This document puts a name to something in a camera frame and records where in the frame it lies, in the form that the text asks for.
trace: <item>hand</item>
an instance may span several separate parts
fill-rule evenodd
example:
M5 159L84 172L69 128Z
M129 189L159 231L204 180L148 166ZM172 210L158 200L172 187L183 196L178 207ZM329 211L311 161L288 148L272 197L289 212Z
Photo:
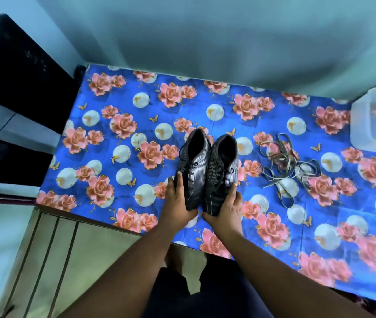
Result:
M206 212L202 213L203 219L210 224L214 233L222 242L233 234L242 236L242 205L242 195L237 192L237 186L233 183L217 216L211 216Z
M173 235L182 230L189 221L198 215L197 209L187 211L182 173L178 172L177 177L178 182L175 189L173 179L169 176L164 206L158 221L158 226L160 225L164 230L170 230Z

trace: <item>dark pants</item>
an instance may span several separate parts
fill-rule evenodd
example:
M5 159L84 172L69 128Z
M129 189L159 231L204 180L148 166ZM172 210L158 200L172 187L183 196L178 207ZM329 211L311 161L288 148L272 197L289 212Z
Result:
M183 276L161 268L143 318L273 318L235 261L209 256L200 282L200 292L190 295Z

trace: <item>person's left arm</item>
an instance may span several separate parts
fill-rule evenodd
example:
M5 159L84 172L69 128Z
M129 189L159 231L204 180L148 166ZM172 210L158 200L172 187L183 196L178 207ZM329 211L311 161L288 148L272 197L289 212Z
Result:
M185 208L182 175L169 177L158 224L135 242L59 318L141 317L175 234L197 216Z

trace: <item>black shoe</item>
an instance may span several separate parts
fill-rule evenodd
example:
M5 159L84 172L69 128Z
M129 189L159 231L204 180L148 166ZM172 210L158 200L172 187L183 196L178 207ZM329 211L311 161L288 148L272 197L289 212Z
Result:
M233 183L238 180L238 149L235 138L220 136L213 144L203 200L203 211L219 214Z
M177 173L180 171L184 181L185 207L187 210L198 208L203 200L210 150L211 145L206 138L206 134L201 128L197 128L192 131L179 151L179 164L176 169L174 184L176 187Z

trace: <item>blue tablecloth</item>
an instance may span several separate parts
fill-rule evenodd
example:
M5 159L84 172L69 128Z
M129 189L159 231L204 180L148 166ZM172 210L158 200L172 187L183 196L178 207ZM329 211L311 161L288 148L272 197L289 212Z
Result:
M187 135L202 127L213 142L231 133L244 236L318 283L376 299L376 154L351 147L349 123L350 106L330 98L91 65L37 202L145 232ZM260 176L270 162L258 144L277 133L324 173L309 191L285 183L295 195L288 210ZM201 217L174 242L230 257Z

